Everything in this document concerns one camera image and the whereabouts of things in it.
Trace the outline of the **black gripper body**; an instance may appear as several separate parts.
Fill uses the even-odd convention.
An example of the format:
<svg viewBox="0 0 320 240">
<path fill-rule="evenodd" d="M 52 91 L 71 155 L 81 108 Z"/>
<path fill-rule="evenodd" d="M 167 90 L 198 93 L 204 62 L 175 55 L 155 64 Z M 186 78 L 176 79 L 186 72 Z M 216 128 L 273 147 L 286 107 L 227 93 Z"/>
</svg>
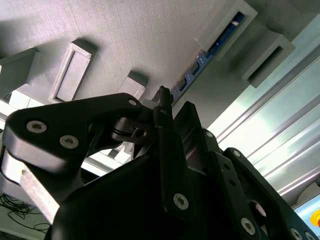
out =
<svg viewBox="0 0 320 240">
<path fill-rule="evenodd" d="M 159 164 L 142 157 L 72 193 L 51 227 L 53 240 L 238 240 L 216 184 L 188 169 L 195 217 L 165 212 Z"/>
</svg>

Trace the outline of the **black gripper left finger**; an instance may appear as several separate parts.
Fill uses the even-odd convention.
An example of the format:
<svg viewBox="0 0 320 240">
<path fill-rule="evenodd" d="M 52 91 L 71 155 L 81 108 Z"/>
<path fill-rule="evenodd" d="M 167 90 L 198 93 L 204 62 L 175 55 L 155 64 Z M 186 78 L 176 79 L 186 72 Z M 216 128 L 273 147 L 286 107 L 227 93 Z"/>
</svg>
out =
<svg viewBox="0 0 320 240">
<path fill-rule="evenodd" d="M 130 174 L 146 184 L 133 163 L 88 185 L 80 180 L 84 160 L 123 142 L 138 148 L 138 163 L 154 163 L 153 205 L 167 215 L 190 221 L 194 204 L 180 135 L 175 131 L 170 91 L 160 88 L 160 103 L 142 105 L 127 93 L 26 108 L 7 119 L 1 170 L 32 199 L 51 224 L 63 209 L 75 211 L 88 197 L 100 199 L 103 186 Z"/>
</svg>

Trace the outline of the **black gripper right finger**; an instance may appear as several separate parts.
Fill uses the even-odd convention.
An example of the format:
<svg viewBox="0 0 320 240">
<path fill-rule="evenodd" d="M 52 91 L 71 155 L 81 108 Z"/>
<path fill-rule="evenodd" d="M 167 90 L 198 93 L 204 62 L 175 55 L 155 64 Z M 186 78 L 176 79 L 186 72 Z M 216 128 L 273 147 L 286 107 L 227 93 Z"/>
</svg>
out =
<svg viewBox="0 0 320 240">
<path fill-rule="evenodd" d="M 188 165 L 208 185 L 204 211 L 221 240 L 315 240 L 317 236 L 236 148 L 220 149 L 185 102 L 174 118 Z"/>
</svg>

